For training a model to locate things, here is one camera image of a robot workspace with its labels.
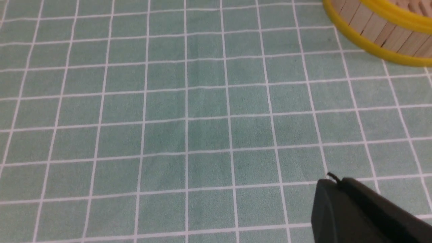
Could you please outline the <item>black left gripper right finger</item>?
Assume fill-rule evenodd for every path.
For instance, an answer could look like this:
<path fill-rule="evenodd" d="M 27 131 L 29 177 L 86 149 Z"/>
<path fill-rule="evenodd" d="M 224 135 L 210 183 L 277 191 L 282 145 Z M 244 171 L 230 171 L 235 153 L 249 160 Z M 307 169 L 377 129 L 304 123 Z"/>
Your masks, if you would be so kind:
<path fill-rule="evenodd" d="M 362 183 L 353 178 L 343 178 L 339 182 L 339 187 L 390 242 L 431 242 L 431 225 L 377 194 Z"/>

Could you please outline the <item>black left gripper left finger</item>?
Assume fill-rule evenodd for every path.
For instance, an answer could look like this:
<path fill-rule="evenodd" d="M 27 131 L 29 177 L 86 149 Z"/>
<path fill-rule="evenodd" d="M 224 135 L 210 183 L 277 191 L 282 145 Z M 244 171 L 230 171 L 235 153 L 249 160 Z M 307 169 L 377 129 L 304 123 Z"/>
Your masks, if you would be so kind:
<path fill-rule="evenodd" d="M 316 243 L 397 243 L 394 222 L 363 191 L 329 172 L 318 181 L 312 208 Z"/>

